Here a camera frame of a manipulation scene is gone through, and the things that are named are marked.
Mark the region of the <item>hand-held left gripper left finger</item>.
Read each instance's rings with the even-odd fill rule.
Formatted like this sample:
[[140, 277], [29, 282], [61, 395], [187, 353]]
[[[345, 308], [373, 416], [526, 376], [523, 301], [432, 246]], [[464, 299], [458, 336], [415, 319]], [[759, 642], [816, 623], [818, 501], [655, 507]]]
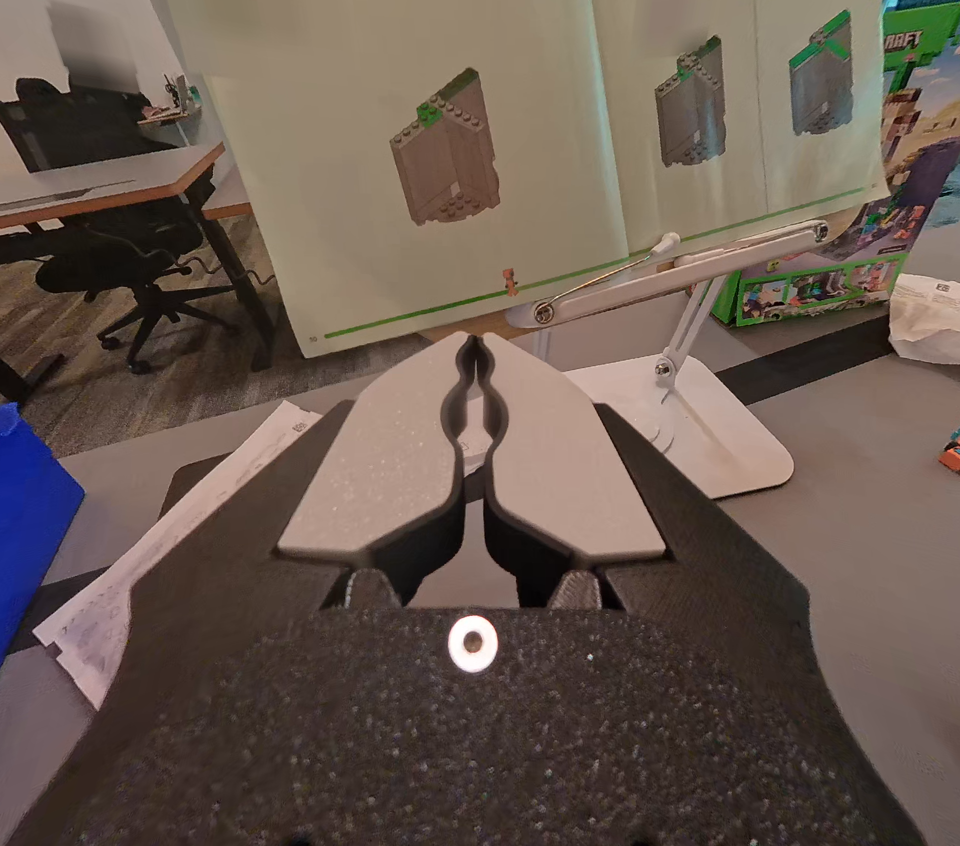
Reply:
[[464, 474], [474, 336], [455, 332], [357, 396], [281, 535], [282, 554], [362, 564], [437, 513]]

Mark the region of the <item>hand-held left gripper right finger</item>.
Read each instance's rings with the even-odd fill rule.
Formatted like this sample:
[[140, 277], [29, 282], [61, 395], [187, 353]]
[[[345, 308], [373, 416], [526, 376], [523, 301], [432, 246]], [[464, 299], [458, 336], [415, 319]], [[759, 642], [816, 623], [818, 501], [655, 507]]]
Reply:
[[490, 446], [486, 549], [503, 568], [592, 568], [661, 559], [666, 543], [591, 398], [488, 333], [477, 341]]

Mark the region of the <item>white book stand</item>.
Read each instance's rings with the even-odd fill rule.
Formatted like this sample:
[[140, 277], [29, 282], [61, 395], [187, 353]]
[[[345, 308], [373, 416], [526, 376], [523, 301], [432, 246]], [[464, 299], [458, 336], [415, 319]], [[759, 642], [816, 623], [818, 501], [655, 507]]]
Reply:
[[[730, 244], [681, 254], [681, 238], [667, 232], [638, 258], [568, 287], [545, 300], [530, 301], [505, 313], [476, 317], [426, 334], [433, 341], [455, 328], [496, 339], [516, 333], [533, 337], [532, 354], [544, 365], [537, 379], [551, 380], [559, 398], [547, 406], [562, 413], [576, 405], [605, 405], [716, 500], [784, 484], [794, 461], [781, 442], [722, 380], [691, 355], [715, 300], [733, 273], [792, 252], [807, 252], [830, 237], [825, 219], [754, 233]], [[557, 372], [548, 364], [552, 331], [662, 295], [691, 288], [678, 324], [656, 355]]]

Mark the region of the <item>instruction booklet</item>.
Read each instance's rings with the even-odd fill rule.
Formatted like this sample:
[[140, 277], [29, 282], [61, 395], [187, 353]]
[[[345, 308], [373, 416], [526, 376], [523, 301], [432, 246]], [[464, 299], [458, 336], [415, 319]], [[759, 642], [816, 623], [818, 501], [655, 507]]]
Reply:
[[884, 187], [882, 0], [169, 0], [305, 357]]

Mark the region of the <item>grey desk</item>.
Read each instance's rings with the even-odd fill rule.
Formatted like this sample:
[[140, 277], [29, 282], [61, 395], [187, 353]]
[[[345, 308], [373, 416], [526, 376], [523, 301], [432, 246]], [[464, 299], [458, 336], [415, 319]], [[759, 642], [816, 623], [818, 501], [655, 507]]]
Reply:
[[[958, 424], [956, 370], [875, 356], [864, 321], [720, 373], [794, 455], [783, 487], [726, 511], [804, 582], [838, 704], [930, 844], [958, 844], [958, 476], [935, 454]], [[841, 349], [849, 369], [820, 369]], [[86, 498], [37, 597], [53, 612], [150, 529], [177, 471], [229, 453], [269, 401], [61, 461]], [[26, 633], [2, 666], [2, 844], [92, 709]]]

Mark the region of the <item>background wooden desk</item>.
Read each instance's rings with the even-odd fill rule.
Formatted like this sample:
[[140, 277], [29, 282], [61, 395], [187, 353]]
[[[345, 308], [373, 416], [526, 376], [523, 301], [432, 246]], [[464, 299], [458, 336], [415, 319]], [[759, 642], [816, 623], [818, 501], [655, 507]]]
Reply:
[[253, 216], [254, 210], [239, 170], [230, 169], [216, 188], [204, 195], [198, 184], [211, 178], [224, 154], [222, 142], [187, 146], [140, 156], [100, 161], [75, 167], [30, 173], [2, 186], [2, 265], [42, 260], [77, 248], [77, 231], [63, 232], [78, 217], [105, 212], [118, 219], [121, 208], [145, 209], [176, 199], [183, 215], [203, 234], [228, 277], [228, 286], [248, 316], [257, 350], [250, 368], [263, 372], [273, 365], [278, 324], [267, 312], [253, 273], [234, 249], [221, 221]]

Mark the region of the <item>white paper bag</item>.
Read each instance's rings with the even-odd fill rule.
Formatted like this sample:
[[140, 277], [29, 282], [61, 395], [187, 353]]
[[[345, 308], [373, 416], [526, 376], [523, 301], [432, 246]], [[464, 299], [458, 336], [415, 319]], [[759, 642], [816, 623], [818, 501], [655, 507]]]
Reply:
[[890, 299], [890, 343], [901, 358], [959, 365], [959, 283], [900, 274]]
[[282, 402], [118, 561], [33, 628], [42, 646], [58, 648], [56, 661], [92, 708], [102, 707], [119, 671], [133, 623], [136, 583], [320, 418]]

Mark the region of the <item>green toy set box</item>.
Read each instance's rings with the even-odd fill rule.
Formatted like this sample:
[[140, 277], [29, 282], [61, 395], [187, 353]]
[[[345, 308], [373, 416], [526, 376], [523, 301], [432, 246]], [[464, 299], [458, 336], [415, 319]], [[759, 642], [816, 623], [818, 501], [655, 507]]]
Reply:
[[713, 315], [747, 326], [889, 300], [921, 232], [956, 178], [959, 1], [897, 0], [884, 15], [881, 152], [888, 194], [814, 252], [732, 276]]

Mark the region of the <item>black office chair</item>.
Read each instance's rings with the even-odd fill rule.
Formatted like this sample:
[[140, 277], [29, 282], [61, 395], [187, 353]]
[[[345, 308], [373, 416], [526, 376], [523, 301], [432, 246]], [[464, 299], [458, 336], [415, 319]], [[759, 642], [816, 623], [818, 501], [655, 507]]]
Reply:
[[133, 310], [97, 333], [97, 340], [102, 349], [116, 349], [116, 333], [139, 324], [126, 355], [126, 366], [135, 375], [152, 370], [140, 352], [162, 319], [177, 324], [186, 316], [236, 334], [234, 324], [191, 303], [230, 293], [231, 286], [172, 291], [159, 286], [162, 277], [189, 274], [179, 262], [205, 243], [197, 224], [174, 208], [123, 207], [120, 212], [114, 220], [98, 212], [65, 225], [63, 232], [78, 232], [78, 246], [42, 259], [34, 276], [36, 285], [51, 295], [83, 294], [87, 301], [105, 292], [129, 290], [135, 300]]

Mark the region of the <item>blue plastic bin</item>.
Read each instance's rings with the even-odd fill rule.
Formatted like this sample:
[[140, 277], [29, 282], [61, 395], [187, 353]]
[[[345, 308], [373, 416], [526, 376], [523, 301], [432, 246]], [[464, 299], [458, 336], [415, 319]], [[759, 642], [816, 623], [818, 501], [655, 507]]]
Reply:
[[1, 407], [1, 655], [6, 656], [85, 491], [20, 415]]

